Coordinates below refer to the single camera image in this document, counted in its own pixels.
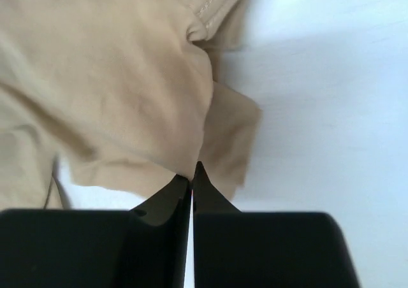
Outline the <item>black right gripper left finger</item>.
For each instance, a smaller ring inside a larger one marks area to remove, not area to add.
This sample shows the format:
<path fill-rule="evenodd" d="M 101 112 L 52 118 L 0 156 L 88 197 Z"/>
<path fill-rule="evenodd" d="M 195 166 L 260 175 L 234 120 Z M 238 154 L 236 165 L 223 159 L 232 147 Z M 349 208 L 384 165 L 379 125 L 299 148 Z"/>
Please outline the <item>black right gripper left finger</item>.
<path fill-rule="evenodd" d="M 176 176 L 128 211 L 3 211 L 1 286 L 182 287 L 190 203 Z"/>

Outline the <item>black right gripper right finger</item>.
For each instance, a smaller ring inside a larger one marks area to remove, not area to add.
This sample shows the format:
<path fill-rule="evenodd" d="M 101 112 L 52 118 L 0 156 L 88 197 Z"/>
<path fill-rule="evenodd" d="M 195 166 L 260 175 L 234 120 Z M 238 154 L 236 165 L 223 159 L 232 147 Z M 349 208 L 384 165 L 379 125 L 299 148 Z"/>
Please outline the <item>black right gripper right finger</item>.
<path fill-rule="evenodd" d="M 323 212 L 243 212 L 211 183 L 193 178 L 196 287 L 358 287 L 348 247 Z"/>

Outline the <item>beige t shirt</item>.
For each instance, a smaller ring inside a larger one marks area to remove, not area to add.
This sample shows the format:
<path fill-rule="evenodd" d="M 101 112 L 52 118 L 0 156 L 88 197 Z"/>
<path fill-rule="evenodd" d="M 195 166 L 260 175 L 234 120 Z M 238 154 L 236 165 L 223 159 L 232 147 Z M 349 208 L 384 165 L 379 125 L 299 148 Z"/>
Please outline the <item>beige t shirt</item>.
<path fill-rule="evenodd" d="M 202 162 L 232 198 L 261 111 L 218 80 L 248 0 L 1 0 L 1 208 L 77 185 L 151 196 Z"/>

